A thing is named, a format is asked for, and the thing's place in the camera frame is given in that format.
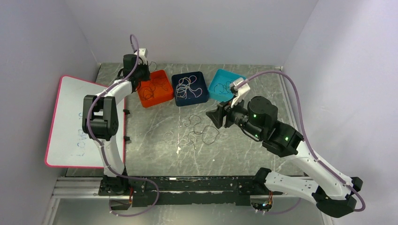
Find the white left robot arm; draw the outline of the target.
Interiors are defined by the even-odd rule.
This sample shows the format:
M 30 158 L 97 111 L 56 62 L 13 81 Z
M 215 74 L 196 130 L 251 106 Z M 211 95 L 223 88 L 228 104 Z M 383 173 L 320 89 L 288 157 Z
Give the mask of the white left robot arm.
M 129 191 L 130 182 L 119 154 L 116 134 L 119 129 L 117 105 L 135 92 L 141 82 L 150 80 L 146 53 L 137 50 L 123 57 L 123 68 L 113 83 L 83 100 L 82 129 L 98 147 L 103 163 L 102 183 L 118 195 Z

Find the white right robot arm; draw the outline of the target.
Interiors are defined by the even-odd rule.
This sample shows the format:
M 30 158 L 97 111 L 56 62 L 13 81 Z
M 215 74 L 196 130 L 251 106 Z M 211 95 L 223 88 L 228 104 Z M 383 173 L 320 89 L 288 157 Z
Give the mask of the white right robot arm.
M 238 126 L 243 134 L 260 142 L 268 152 L 291 161 L 309 177 L 305 180 L 260 168 L 253 180 L 253 188 L 258 194 L 287 193 L 313 203 L 333 218 L 357 212 L 362 180 L 343 175 L 322 162 L 309 150 L 303 135 L 291 125 L 280 122 L 277 113 L 277 107 L 268 99 L 256 96 L 247 104 L 221 102 L 206 115 L 216 128 Z

